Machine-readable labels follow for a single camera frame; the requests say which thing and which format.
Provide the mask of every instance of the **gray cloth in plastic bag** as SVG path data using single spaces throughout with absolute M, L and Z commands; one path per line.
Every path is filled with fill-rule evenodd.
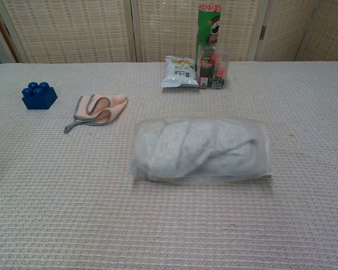
M 137 126 L 130 166 L 137 179 L 212 183 L 271 174 L 261 122 L 242 118 L 157 118 Z

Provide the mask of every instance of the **wall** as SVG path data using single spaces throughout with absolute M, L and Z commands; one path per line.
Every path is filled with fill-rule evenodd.
M 144 62 L 163 61 L 165 55 L 195 58 L 198 6 L 203 0 L 139 0 L 141 53 Z M 225 43 L 231 59 L 248 60 L 261 0 L 218 0 L 222 5 L 219 42 Z
M 270 1 L 255 60 L 294 61 L 314 4 L 315 0 Z
M 338 60 L 338 0 L 322 0 L 296 61 Z
M 28 62 L 135 61 L 123 0 L 2 2 Z

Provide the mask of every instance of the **plastic bag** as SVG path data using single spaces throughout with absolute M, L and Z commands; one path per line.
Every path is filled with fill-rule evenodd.
M 165 63 L 166 76 L 161 87 L 198 87 L 193 59 L 166 56 Z
M 137 179 L 213 183 L 271 174 L 268 134 L 242 118 L 156 118 L 140 122 L 130 166 Z

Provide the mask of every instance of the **gray towel trim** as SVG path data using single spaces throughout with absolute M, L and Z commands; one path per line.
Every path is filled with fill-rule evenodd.
M 94 97 L 94 95 L 92 94 L 91 97 L 90 97 L 90 99 L 89 99 L 89 102 L 88 102 L 88 104 L 87 104 L 87 106 L 86 106 L 86 111 L 87 111 L 88 114 L 91 114 L 91 113 L 95 110 L 95 108 L 97 107 L 98 101 L 101 100 L 101 99 L 103 99 L 103 98 L 106 99 L 106 100 L 108 100 L 108 106 L 110 106 L 110 100 L 109 100 L 108 98 L 106 98 L 106 97 L 102 97 L 102 98 L 98 99 L 98 100 L 95 102 L 95 104 L 94 104 L 92 110 L 91 110 L 90 112 L 88 112 L 88 106 L 89 106 L 89 104 L 91 103 L 93 97 Z M 82 117 L 82 116 L 78 116 L 78 115 L 77 115 L 77 112 L 78 112 L 78 110 L 79 110 L 79 105 L 80 105 L 80 102 L 82 101 L 82 98 L 83 98 L 82 96 L 79 98 L 79 101 L 78 101 L 77 106 L 76 106 L 76 108 L 75 108 L 75 113 L 74 113 L 74 120 L 73 120 L 73 122 L 72 122 L 70 125 L 67 125 L 67 126 L 64 128 L 64 133 L 69 133 L 69 132 L 70 132 L 74 127 L 76 127 L 77 125 L 82 125 L 82 124 L 84 124 L 84 125 L 91 125 L 91 126 L 101 126 L 101 125 L 106 125 L 106 124 L 109 123 L 109 120 L 110 120 L 110 118 L 112 117 L 112 112 L 111 112 L 111 110 L 110 110 L 109 108 L 106 108 L 106 109 L 104 109 L 103 111 L 101 111 L 96 117 Z M 109 117 L 108 117 L 107 121 L 105 121 L 105 122 L 103 122 L 103 123 L 94 123 L 94 121 L 95 121 L 97 118 L 99 118 L 104 112 L 108 112 L 108 113 L 109 113 Z

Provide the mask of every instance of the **blue toy block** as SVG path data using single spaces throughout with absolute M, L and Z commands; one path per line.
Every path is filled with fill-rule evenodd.
M 22 93 L 23 102 L 29 110 L 47 110 L 57 99 L 54 88 L 45 82 L 41 84 L 31 82 Z

